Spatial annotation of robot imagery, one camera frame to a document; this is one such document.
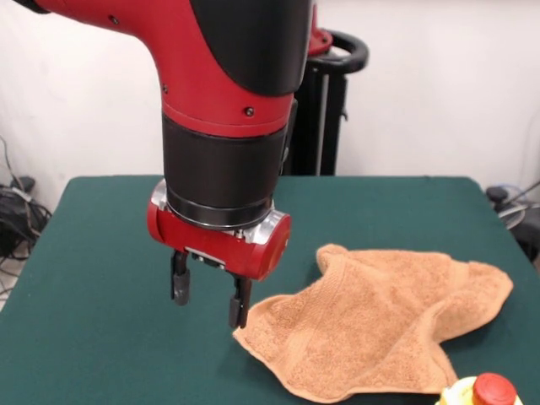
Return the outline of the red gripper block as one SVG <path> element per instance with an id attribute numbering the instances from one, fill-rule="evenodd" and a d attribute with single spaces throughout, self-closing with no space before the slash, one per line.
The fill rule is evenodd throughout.
<path id="1" fill-rule="evenodd" d="M 191 274 L 186 265 L 193 253 L 234 273 L 235 293 L 229 302 L 229 326 L 244 328 L 250 309 L 252 281 L 262 281 L 278 266 L 287 247 L 291 217 L 272 210 L 254 227 L 239 230 L 210 230 L 180 219 L 167 205 L 165 180 L 155 186 L 147 211 L 150 235 L 175 249 L 170 259 L 170 297 L 179 306 L 190 298 Z"/>

